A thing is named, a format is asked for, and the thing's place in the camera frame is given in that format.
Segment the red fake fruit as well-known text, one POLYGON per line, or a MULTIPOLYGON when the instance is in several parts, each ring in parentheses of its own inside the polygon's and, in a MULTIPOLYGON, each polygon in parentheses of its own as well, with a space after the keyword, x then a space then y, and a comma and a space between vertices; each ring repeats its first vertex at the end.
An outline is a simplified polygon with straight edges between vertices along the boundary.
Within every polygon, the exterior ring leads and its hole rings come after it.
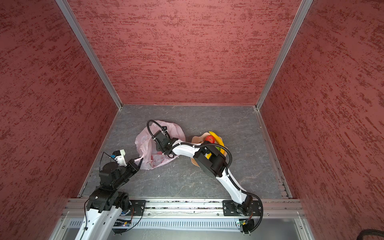
POLYGON ((209 143, 212 143, 212 144, 216 143, 216 140, 215 140, 215 138, 212 135, 206 136, 205 141, 207 141, 209 143))

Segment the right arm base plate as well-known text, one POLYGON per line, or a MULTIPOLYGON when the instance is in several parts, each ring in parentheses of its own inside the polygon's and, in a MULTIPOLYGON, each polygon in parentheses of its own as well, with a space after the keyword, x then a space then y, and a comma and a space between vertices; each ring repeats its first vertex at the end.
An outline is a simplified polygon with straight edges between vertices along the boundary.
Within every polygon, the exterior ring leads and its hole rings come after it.
POLYGON ((260 217, 263 206, 259 201, 246 200, 242 204, 235 203, 232 200, 222 201, 224 216, 260 217))

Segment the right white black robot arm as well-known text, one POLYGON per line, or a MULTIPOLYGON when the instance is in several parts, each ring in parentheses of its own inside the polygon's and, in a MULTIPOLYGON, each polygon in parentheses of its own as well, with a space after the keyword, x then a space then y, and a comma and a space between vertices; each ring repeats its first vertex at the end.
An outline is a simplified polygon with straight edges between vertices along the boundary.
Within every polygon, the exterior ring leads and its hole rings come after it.
POLYGON ((200 169, 209 177, 217 179, 230 194, 235 211, 241 216, 252 214, 253 197, 246 193, 230 172, 232 155, 225 147, 205 141, 201 144, 183 142, 162 131, 152 136, 158 149, 164 155, 193 158, 200 169))

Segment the yellow fake banana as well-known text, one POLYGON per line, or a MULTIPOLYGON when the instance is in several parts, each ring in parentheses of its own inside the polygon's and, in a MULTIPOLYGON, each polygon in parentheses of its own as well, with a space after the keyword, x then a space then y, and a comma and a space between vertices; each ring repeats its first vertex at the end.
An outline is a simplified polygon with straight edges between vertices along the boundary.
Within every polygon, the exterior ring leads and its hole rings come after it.
MULTIPOLYGON (((219 137, 216 133, 214 133, 214 132, 212 132, 212 131, 209 131, 209 134, 215 139, 215 143, 216 143, 216 144, 218 144, 218 145, 220 145, 220 146, 222 146, 222 147, 225 146, 225 145, 224 145, 224 142, 223 142, 223 140, 222 140, 222 138, 219 137)), ((225 151, 224 149, 222 149, 222 148, 220 148, 220 147, 217 147, 217 149, 218 149, 224 156, 227 155, 227 153, 226 153, 226 151, 225 151)))

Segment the pink plastic bag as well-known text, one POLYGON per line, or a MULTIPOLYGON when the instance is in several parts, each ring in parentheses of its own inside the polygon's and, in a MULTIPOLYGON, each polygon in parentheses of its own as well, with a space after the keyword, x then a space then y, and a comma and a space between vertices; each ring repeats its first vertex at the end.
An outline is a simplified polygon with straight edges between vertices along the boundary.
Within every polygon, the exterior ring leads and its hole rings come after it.
MULTIPOLYGON (((186 140, 186 136, 179 125, 159 120, 156 120, 156 122, 162 127, 167 128, 171 138, 177 138, 182 141, 186 140)), ((135 144, 140 157, 135 162, 139 163, 140 159, 143 159, 141 170, 152 170, 164 166, 177 158, 177 156, 172 158, 172 154, 170 154, 171 157, 165 156, 160 150, 157 150, 156 142, 152 139, 147 127, 138 134, 135 144)))

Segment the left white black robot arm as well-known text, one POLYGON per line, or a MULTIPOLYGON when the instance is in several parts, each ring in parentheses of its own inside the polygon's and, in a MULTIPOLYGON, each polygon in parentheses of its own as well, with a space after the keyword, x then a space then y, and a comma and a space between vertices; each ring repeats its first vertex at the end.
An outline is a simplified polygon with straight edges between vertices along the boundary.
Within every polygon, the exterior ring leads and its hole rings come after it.
POLYGON ((111 231, 122 234, 123 212, 130 214, 144 213, 146 201, 132 203, 128 193, 120 192, 119 188, 130 180, 141 167, 143 160, 136 164, 129 160, 126 166, 110 162, 99 172, 100 185, 85 202, 85 217, 76 236, 77 240, 106 240, 111 231))

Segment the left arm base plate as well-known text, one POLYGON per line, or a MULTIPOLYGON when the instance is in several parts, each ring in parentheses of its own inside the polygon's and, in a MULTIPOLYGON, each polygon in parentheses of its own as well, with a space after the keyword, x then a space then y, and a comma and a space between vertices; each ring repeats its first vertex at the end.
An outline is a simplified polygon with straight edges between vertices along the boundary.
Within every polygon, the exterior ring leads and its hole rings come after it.
POLYGON ((146 208, 146 200, 130 200, 126 216, 142 216, 146 208))

